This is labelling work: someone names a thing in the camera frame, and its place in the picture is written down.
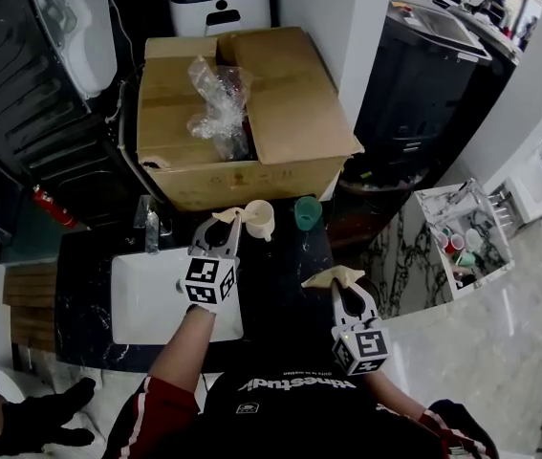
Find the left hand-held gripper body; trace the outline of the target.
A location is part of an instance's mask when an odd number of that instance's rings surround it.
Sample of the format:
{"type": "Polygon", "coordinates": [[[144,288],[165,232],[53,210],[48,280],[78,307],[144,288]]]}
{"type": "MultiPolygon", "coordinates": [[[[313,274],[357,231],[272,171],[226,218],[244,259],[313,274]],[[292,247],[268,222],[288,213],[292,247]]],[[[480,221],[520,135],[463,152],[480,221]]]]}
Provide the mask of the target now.
{"type": "Polygon", "coordinates": [[[188,300],[210,312],[220,312],[237,298],[237,260],[190,256],[183,276],[188,300]]]}

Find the cream mug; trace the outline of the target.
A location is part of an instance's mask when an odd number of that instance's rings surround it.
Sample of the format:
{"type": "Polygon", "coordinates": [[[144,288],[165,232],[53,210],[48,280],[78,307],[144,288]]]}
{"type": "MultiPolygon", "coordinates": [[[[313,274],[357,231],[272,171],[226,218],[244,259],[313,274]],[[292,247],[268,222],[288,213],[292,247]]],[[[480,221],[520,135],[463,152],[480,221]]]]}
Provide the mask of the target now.
{"type": "Polygon", "coordinates": [[[272,205],[265,200],[254,200],[246,205],[245,213],[248,215],[246,221],[248,234],[253,238],[270,242],[275,228],[272,205]]]}

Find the green cup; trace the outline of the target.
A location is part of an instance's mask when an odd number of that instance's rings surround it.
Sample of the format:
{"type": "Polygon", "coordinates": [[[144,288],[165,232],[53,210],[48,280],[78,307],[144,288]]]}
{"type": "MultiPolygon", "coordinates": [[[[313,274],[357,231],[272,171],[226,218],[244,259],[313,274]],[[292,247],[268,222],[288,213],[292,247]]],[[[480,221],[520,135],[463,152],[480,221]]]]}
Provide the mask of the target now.
{"type": "Polygon", "coordinates": [[[294,204],[294,220],[302,231],[311,230],[322,215],[322,205],[313,196],[299,198],[294,204]]]}

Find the person's left forearm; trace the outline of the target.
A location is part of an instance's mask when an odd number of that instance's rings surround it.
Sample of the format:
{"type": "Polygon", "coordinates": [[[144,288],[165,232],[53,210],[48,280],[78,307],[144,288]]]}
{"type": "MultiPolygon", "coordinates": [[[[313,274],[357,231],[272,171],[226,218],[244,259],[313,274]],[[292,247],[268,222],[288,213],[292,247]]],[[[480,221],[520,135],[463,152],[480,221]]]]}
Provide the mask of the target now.
{"type": "Polygon", "coordinates": [[[148,375],[194,393],[198,385],[216,315],[197,309],[186,313],[148,375]]]}

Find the person's right forearm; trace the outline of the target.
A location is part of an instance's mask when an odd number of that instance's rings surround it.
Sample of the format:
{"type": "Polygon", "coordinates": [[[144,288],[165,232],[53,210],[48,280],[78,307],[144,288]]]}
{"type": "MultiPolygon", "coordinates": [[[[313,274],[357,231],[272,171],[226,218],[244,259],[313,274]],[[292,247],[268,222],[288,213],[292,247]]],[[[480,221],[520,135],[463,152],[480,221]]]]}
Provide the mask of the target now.
{"type": "Polygon", "coordinates": [[[383,372],[366,374],[363,380],[377,402],[402,416],[418,421],[426,408],[400,390],[383,372]]]}

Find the person's black and red shirt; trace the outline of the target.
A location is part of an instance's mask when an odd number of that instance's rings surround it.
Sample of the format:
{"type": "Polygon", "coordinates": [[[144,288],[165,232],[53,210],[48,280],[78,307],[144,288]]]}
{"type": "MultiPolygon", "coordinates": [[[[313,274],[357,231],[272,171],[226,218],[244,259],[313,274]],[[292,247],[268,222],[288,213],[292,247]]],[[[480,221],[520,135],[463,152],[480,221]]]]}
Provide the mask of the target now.
{"type": "Polygon", "coordinates": [[[124,404],[102,459],[499,459],[466,408],[417,419],[329,372],[222,374],[203,406],[153,377],[124,404]]]}

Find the brown cardboard box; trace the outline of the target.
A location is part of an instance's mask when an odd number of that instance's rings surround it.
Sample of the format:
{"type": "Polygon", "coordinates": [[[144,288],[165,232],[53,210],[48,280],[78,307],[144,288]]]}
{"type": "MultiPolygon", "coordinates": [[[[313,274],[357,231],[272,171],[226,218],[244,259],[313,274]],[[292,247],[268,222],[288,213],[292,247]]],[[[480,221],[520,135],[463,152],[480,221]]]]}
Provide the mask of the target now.
{"type": "Polygon", "coordinates": [[[208,37],[158,37],[145,45],[139,91],[140,165],[181,211],[331,191],[345,162],[362,151],[312,40],[283,27],[208,37]],[[246,160],[225,160],[191,133],[206,114],[195,64],[238,70],[247,97],[246,160]]]}

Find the red fire extinguisher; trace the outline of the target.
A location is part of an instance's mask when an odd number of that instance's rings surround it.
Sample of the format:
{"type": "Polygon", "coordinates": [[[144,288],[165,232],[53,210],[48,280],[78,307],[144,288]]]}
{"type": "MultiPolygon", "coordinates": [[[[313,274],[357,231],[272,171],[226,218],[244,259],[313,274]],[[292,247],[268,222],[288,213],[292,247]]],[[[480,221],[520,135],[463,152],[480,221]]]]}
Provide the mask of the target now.
{"type": "Polygon", "coordinates": [[[72,229],[76,226],[77,219],[74,215],[68,209],[58,204],[40,185],[33,187],[33,201],[67,229],[72,229]]]}

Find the chrome towel rack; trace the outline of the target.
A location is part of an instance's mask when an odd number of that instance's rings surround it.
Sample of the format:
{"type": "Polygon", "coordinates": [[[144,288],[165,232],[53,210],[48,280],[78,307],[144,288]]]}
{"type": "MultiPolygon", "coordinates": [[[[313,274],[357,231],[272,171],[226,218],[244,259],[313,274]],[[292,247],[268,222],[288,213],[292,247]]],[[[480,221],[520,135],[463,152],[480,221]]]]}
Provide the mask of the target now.
{"type": "Polygon", "coordinates": [[[517,225],[510,193],[503,186],[500,186],[489,194],[488,200],[498,218],[501,229],[507,238],[511,239],[517,225]]]}

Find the white sink on black stand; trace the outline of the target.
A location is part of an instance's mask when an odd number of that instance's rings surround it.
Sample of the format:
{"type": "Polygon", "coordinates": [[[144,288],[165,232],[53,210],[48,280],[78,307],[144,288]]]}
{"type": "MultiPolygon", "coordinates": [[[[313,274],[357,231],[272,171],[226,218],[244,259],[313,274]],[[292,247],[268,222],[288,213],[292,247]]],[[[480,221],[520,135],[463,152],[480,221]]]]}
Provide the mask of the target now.
{"type": "Polygon", "coordinates": [[[542,174],[513,175],[505,185],[525,224],[542,217],[542,174]]]}

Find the large black copier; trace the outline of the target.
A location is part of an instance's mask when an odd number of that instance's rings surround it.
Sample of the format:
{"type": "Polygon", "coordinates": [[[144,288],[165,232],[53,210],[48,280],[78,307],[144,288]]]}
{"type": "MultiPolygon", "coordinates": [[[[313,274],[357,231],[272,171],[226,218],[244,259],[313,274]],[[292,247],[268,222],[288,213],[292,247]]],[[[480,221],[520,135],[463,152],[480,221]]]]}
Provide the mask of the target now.
{"type": "Polygon", "coordinates": [[[452,13],[428,0],[389,0],[355,126],[364,151],[349,178],[379,187],[423,177],[473,73],[491,57],[452,13]]]}

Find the white rounded appliance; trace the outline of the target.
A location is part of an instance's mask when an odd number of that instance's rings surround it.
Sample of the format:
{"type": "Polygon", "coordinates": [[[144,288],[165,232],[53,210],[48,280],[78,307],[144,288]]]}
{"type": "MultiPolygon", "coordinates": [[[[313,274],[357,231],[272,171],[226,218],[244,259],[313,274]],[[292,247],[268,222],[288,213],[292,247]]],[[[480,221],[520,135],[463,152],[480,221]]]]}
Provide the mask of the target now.
{"type": "Polygon", "coordinates": [[[27,398],[27,378],[22,372],[0,367],[0,395],[8,402],[21,403],[27,398]]]}

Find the white appliance with black lid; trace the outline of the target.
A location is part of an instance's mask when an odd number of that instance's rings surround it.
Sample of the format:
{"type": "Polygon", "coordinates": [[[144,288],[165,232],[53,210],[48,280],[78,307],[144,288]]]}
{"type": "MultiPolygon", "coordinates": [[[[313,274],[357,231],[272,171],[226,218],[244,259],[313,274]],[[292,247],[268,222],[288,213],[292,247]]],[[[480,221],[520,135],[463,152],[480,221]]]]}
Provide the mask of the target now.
{"type": "Polygon", "coordinates": [[[202,37],[271,27],[271,0],[168,0],[177,36],[202,37]]]}

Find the black ribbed metal appliance panel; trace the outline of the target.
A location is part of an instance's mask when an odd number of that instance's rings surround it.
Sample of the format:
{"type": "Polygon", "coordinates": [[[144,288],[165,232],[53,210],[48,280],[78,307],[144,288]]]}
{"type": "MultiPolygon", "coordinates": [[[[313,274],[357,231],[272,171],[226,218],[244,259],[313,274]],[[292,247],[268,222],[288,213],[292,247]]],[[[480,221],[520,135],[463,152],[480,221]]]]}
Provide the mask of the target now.
{"type": "Polygon", "coordinates": [[[60,55],[64,1],[0,0],[0,161],[89,228],[128,221],[143,191],[119,140],[136,72],[109,11],[118,70],[86,99],[60,55]]]}

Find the white plastic wall device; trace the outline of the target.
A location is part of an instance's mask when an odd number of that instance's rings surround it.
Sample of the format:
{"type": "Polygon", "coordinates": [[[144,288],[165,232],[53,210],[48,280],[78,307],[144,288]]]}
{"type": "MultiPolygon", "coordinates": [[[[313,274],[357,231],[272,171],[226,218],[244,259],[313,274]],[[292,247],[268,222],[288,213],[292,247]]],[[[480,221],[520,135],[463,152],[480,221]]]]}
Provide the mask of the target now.
{"type": "Polygon", "coordinates": [[[60,55],[65,69],[86,99],[96,98],[117,70],[109,0],[63,0],[75,24],[64,35],[60,55]]]}

